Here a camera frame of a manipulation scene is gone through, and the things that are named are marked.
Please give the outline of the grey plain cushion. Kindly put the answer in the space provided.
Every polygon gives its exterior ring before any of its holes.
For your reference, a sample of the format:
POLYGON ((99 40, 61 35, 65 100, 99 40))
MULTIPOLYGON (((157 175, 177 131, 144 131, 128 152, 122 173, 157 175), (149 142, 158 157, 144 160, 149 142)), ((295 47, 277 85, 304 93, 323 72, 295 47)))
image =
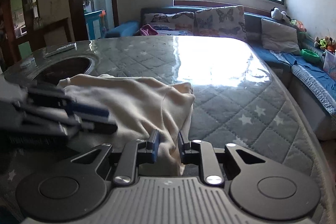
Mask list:
POLYGON ((271 20, 261 19, 261 41, 266 50, 299 55, 297 30, 271 20))

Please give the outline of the cream beige garment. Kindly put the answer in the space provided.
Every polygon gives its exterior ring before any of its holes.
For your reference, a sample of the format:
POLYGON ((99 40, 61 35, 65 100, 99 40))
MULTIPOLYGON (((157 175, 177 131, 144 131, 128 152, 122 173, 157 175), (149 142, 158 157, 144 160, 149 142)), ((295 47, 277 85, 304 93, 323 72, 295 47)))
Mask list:
POLYGON ((146 140, 153 130, 159 131, 158 159, 142 164, 145 176, 181 176, 185 166, 178 150, 178 133, 189 133, 195 96, 190 83, 167 85, 153 77, 113 77, 76 75, 59 81, 67 96, 79 103, 109 110, 116 121, 115 133, 82 132, 69 145, 84 152, 102 143, 114 149, 135 139, 146 140))

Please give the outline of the magenta cloth on sofa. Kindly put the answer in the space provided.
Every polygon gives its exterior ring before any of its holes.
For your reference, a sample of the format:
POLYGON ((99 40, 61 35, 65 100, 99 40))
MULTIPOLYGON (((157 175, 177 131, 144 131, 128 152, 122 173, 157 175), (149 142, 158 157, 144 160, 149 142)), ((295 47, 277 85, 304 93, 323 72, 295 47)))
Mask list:
POLYGON ((151 25, 146 24, 143 25, 140 29, 139 29, 139 34, 141 36, 156 36, 159 35, 158 31, 155 30, 151 25))

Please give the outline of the white remote control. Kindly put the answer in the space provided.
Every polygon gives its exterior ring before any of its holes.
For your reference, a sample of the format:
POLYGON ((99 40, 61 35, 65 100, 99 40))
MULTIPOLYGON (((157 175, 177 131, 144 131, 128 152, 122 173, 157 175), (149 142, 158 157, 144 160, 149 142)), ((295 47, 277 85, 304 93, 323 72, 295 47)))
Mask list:
POLYGON ((60 54, 60 53, 66 52, 66 51, 75 50, 76 48, 77 48, 76 43, 70 43, 70 44, 67 44, 65 46, 59 47, 54 51, 47 52, 45 54, 45 57, 48 58, 48 57, 51 57, 51 56, 54 56, 54 55, 57 55, 57 54, 60 54))

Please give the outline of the small butterfly cushion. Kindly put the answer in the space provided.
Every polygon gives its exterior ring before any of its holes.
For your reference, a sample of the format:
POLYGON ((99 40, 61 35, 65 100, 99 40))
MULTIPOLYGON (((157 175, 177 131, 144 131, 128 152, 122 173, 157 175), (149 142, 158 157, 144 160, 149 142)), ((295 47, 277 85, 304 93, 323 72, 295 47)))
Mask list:
POLYGON ((177 12, 175 14, 147 13, 143 16, 144 25, 150 25, 159 35, 193 36, 195 14, 177 12))

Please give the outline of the blue corner sofa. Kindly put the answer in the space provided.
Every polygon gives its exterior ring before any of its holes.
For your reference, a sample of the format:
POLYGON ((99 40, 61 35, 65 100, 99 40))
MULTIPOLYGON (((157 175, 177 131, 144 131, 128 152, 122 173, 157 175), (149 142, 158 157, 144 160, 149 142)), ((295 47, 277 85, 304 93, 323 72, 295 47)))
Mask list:
POLYGON ((246 12, 247 43, 276 73, 298 103, 319 140, 335 138, 335 80, 319 63, 311 64, 289 53, 271 52, 262 46, 261 20, 265 16, 246 12))

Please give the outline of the colourful plush toys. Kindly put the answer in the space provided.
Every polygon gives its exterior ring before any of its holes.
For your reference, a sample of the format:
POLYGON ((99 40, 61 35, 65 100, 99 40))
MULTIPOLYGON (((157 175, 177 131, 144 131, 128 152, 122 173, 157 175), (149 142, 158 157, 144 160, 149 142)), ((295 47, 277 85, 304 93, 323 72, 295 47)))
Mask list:
POLYGON ((336 45, 335 39, 329 36, 326 36, 324 38, 319 38, 318 36, 315 37, 314 47, 322 51, 335 53, 335 45, 336 45))

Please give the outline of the turquoise child furniture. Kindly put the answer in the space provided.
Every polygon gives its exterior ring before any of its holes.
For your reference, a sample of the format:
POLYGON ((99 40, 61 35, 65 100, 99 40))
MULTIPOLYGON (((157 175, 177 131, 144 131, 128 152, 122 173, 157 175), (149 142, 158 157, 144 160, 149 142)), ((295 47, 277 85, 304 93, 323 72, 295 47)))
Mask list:
POLYGON ((98 10, 84 14, 88 38, 96 40, 103 38, 106 33, 105 10, 98 10))

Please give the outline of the clear plastic storage box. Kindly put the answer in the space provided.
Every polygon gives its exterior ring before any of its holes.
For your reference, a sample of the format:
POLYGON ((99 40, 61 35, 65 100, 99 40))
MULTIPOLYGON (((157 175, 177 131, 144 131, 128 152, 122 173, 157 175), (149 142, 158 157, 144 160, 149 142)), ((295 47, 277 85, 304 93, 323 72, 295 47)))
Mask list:
POLYGON ((325 51, 323 70, 330 76, 335 74, 335 54, 325 51))

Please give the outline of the large butterfly cushion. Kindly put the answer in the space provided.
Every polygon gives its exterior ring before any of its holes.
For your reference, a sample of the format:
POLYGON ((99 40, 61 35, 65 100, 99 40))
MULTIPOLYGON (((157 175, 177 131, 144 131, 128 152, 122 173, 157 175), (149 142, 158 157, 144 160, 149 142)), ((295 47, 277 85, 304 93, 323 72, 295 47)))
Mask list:
POLYGON ((234 38, 247 41, 244 7, 227 6, 195 12, 197 33, 200 36, 234 38))

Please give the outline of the green plastic bowl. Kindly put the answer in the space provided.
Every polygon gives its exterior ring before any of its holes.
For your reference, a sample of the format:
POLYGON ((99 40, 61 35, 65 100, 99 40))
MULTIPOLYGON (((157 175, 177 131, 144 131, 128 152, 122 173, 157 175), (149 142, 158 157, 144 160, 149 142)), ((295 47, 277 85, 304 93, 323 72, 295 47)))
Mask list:
POLYGON ((311 64, 317 64, 321 61, 319 55, 311 50, 302 49, 301 55, 306 62, 311 64))

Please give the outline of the black round induction cooktop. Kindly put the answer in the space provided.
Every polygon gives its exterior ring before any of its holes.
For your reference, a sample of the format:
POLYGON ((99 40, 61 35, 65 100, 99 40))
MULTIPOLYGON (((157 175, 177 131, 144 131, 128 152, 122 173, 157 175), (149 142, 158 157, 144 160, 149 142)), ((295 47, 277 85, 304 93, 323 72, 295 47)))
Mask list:
POLYGON ((94 62, 88 57, 72 57, 48 66, 39 72, 33 80, 57 85, 60 80, 90 73, 93 65, 94 62))

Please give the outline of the dark wooden cabinet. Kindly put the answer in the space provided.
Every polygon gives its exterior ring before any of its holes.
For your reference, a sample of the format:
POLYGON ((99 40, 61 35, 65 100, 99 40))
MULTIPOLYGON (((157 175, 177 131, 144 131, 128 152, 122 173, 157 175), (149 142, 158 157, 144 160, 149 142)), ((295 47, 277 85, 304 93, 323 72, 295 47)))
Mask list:
POLYGON ((69 19, 43 22, 39 0, 1 0, 1 70, 46 47, 46 35, 57 30, 72 42, 69 19))

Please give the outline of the black white plush toy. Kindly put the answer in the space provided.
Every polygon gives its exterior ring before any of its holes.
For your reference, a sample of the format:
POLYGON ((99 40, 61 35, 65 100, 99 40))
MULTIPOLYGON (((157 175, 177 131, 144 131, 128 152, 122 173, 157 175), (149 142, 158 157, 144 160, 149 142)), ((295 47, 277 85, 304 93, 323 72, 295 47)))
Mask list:
POLYGON ((285 23, 290 23, 291 19, 290 17, 287 15, 287 13, 285 11, 280 11, 279 8, 274 7, 271 11, 271 18, 273 20, 279 21, 279 22, 285 22, 285 23))

